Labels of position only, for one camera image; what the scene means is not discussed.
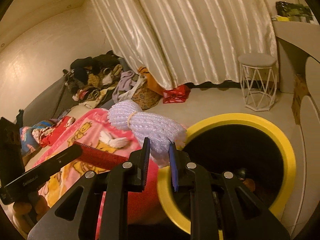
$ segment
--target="white stool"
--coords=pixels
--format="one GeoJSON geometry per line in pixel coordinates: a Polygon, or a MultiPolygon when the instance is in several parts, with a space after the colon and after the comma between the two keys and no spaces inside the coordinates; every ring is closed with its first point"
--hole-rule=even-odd
{"type": "Polygon", "coordinates": [[[257,112],[269,111],[276,99],[277,78],[272,70],[276,59],[263,53],[248,53],[238,60],[245,106],[257,112]]]}

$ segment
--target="white floor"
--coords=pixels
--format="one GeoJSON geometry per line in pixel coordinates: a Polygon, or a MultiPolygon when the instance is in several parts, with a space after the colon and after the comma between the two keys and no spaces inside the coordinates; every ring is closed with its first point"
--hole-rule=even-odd
{"type": "Polygon", "coordinates": [[[226,113],[254,114],[278,126],[290,139],[294,117],[291,110],[292,94],[278,93],[276,103],[270,111],[255,112],[244,107],[241,90],[238,88],[192,89],[185,103],[159,104],[148,112],[161,114],[175,121],[191,126],[205,118],[226,113]]]}

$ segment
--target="silver bolt head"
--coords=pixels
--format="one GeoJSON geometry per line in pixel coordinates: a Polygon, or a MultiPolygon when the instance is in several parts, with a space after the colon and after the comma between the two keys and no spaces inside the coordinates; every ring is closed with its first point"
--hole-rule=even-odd
{"type": "Polygon", "coordinates": [[[233,178],[233,173],[230,171],[226,171],[225,173],[223,173],[223,176],[227,179],[232,179],[233,178]]]}
{"type": "Polygon", "coordinates": [[[195,164],[195,163],[187,163],[187,168],[189,168],[189,169],[195,169],[196,166],[197,166],[197,164],[195,164]]]}
{"type": "Polygon", "coordinates": [[[94,172],[93,172],[93,171],[87,171],[87,172],[85,173],[85,177],[86,177],[87,179],[91,179],[93,176],[94,176],[94,172]]]}
{"type": "Polygon", "coordinates": [[[122,164],[122,167],[124,167],[125,169],[129,169],[132,167],[132,163],[131,162],[125,162],[122,164]]]}

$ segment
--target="yellow ring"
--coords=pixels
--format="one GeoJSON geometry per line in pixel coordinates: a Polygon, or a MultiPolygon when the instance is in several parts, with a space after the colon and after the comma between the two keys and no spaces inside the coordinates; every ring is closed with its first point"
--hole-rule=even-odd
{"type": "MultiPolygon", "coordinates": [[[[296,160],[289,140],[277,126],[266,119],[252,114],[221,114],[204,119],[189,127],[187,129],[186,144],[207,130],[228,124],[242,124],[254,127],[267,134],[279,148],[284,164],[284,177],[279,194],[273,204],[270,206],[269,210],[278,219],[280,219],[285,204],[287,203],[293,189],[296,174],[296,160]]],[[[184,216],[175,203],[171,188],[170,167],[159,169],[157,191],[162,208],[177,227],[190,234],[190,220],[184,216]]],[[[219,235],[220,239],[223,239],[222,232],[219,232],[219,235]]]]}

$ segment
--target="pile of clothes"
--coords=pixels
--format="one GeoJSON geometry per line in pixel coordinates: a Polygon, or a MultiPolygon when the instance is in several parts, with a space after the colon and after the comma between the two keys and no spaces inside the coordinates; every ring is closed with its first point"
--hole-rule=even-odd
{"type": "Polygon", "coordinates": [[[76,59],[70,70],[63,70],[65,85],[73,99],[88,108],[102,105],[112,97],[123,71],[112,51],[97,57],[76,59]]]}
{"type": "Polygon", "coordinates": [[[98,57],[76,59],[63,73],[72,98],[90,109],[110,109],[117,102],[131,99],[147,110],[156,106],[162,96],[163,103],[180,103],[190,93],[186,85],[165,91],[146,67],[135,73],[112,50],[98,57]]]}

